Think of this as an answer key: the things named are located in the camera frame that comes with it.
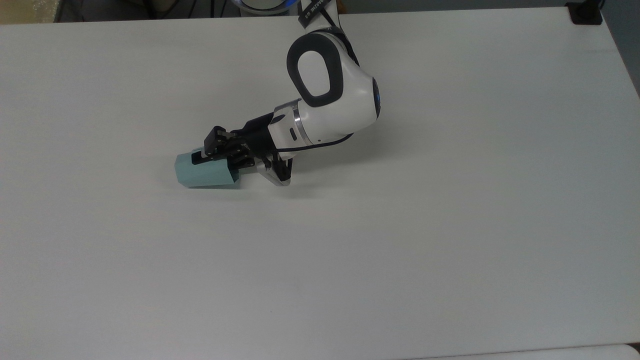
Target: robotic arm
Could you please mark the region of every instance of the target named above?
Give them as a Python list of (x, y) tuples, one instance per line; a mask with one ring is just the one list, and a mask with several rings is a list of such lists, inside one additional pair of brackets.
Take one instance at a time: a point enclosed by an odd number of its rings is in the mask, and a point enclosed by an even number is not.
[[(287, 71), (300, 98), (249, 120), (242, 129), (227, 132), (214, 127), (204, 147), (187, 157), (191, 167), (226, 160), (226, 167), (216, 164), (217, 170), (210, 171), (228, 170), (236, 174), (232, 176), (235, 181), (239, 169), (256, 166), (272, 183), (286, 186), (291, 182), (292, 158), (297, 153), (337, 145), (378, 118), (376, 80), (360, 68), (340, 27), (336, 2), (301, 0), (300, 7), (298, 20), (306, 34), (287, 54)], [(180, 157), (176, 161), (179, 180), (181, 175), (186, 178), (185, 171), (193, 171), (179, 168)]]

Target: black clamp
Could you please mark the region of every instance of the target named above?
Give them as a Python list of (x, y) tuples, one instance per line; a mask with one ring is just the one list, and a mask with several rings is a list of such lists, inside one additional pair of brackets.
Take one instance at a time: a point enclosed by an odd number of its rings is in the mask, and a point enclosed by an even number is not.
[(600, 0), (585, 0), (583, 3), (566, 3), (571, 21), (576, 25), (600, 25)]

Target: white table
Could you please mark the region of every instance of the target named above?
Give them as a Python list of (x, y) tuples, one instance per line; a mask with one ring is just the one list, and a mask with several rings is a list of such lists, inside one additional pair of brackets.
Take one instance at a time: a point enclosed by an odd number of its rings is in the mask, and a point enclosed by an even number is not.
[(564, 8), (348, 15), (377, 123), (292, 185), (178, 153), (297, 97), (295, 18), (0, 27), (1, 359), (640, 340), (640, 102)]

